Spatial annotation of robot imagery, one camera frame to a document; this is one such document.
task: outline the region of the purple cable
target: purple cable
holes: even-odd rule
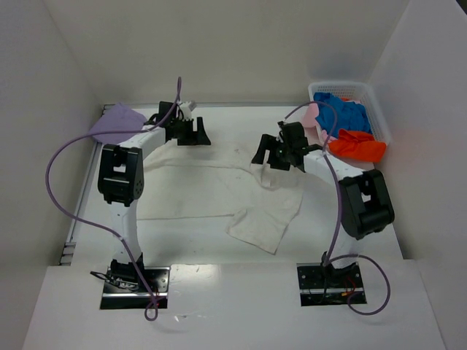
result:
[[[329,170],[331,171],[331,175],[333,177],[334,184],[336,185],[336,192],[337,192],[337,221],[336,221],[336,227],[334,228],[333,238],[331,240],[331,245],[329,246],[328,253],[325,256],[325,261],[323,263],[323,266],[328,266],[329,264],[331,264],[334,261],[337,261],[337,260],[340,260],[340,259],[345,259],[345,258],[348,258],[348,257],[354,257],[354,258],[361,257],[362,259],[368,260],[369,262],[373,263],[373,265],[375,265],[377,267],[379,272],[381,272],[381,274],[382,274],[382,276],[383,276],[383,278],[385,279],[385,282],[386,282],[387,294],[386,294],[386,299],[385,299],[384,303],[377,310],[374,310],[374,311],[369,311],[369,312],[359,311],[350,304],[350,301],[352,300],[352,298],[354,296],[359,295],[359,294],[362,293],[362,292],[357,292],[357,293],[352,293],[347,298],[347,305],[349,306],[349,308],[352,311],[354,311],[355,313],[357,313],[359,315],[364,315],[364,316],[376,315],[379,312],[381,312],[382,310],[384,310],[384,308],[389,303],[389,299],[390,299],[390,296],[391,296],[391,286],[390,286],[390,283],[389,283],[389,279],[387,278],[387,275],[383,271],[381,266],[379,266],[379,264],[376,261],[374,261],[373,259],[371,259],[370,257],[367,257],[366,255],[361,255],[361,254],[344,254],[344,255],[339,255],[338,257],[333,257],[331,259],[332,252],[334,250],[334,247],[336,246],[337,236],[339,235],[339,228],[341,226],[341,221],[342,221],[342,195],[341,195],[341,188],[339,186],[339,179],[337,178],[336,171],[334,170],[333,165],[331,164],[328,156],[326,155],[326,147],[328,146],[329,139],[331,138],[331,135],[333,134],[333,132],[336,129],[336,126],[337,126],[337,120],[339,118],[338,115],[337,115],[337,112],[331,105],[329,105],[329,104],[327,104],[325,102],[310,101],[310,102],[306,102],[306,103],[301,104],[300,106],[296,107],[293,111],[291,111],[289,114],[287,114],[285,116],[284,120],[287,120],[293,113],[297,112],[301,107],[309,106],[310,104],[320,104],[322,106],[326,106],[326,107],[330,108],[334,113],[333,127],[331,128],[331,131],[328,133],[328,137],[326,137],[326,140],[324,141],[324,144],[323,144],[323,157],[324,157],[324,160],[326,161],[326,164],[329,167]]]
[[[55,161],[55,159],[58,157],[58,155],[64,149],[66,149],[70,144],[73,144],[76,141],[83,140],[83,139],[86,139],[87,137],[96,136],[96,135],[108,135],[108,134],[113,134],[113,133],[147,133],[149,131],[152,131],[152,130],[156,129],[158,126],[164,124],[165,121],[169,118],[170,114],[172,113],[175,106],[177,105],[178,100],[180,99],[181,90],[182,90],[182,78],[179,77],[178,80],[177,80],[177,96],[175,98],[174,103],[172,104],[172,106],[170,107],[170,110],[167,112],[167,114],[164,116],[164,118],[162,118],[162,120],[160,122],[158,122],[156,125],[154,125],[152,128],[147,129],[147,130],[131,130],[131,131],[99,131],[99,132],[95,132],[95,133],[86,133],[85,135],[75,137],[74,139],[66,142],[62,147],[60,147],[54,153],[54,155],[50,158],[50,161],[47,164],[47,168],[45,170],[45,187],[47,188],[47,193],[48,193],[50,199],[52,200],[52,202],[55,204],[55,206],[62,213],[64,213],[66,216],[71,217],[72,219],[75,219],[75,220],[77,220],[79,222],[82,222],[84,224],[88,224],[88,225],[94,226],[96,228],[101,228],[102,230],[106,230],[106,231],[110,232],[112,235],[114,235],[116,238],[118,238],[118,240],[120,242],[122,242],[122,245],[125,247],[125,250],[128,253],[128,256],[130,257],[131,263],[133,264],[133,266],[134,266],[134,268],[136,270],[136,273],[138,274],[139,278],[141,279],[141,281],[142,281],[142,283],[144,285],[144,288],[146,288],[147,292],[150,295],[150,300],[151,301],[150,301],[149,304],[147,304],[146,309],[144,310],[144,317],[146,318],[147,321],[155,321],[158,318],[158,301],[163,299],[164,297],[156,297],[154,295],[153,291],[151,290],[151,287],[149,286],[146,279],[144,278],[143,273],[141,272],[138,265],[136,264],[136,260],[135,260],[135,258],[133,256],[133,254],[131,253],[131,250],[128,247],[128,244],[125,242],[123,237],[117,231],[113,230],[110,227],[98,224],[96,222],[88,221],[86,219],[82,219],[80,217],[77,217],[76,215],[73,215],[72,213],[67,211],[64,207],[62,207],[62,205],[57,201],[57,199],[53,195],[52,189],[50,188],[50,169],[52,168],[52,164]],[[152,306],[154,306],[155,315],[154,315],[154,317],[149,317],[147,312],[149,311],[149,309]]]

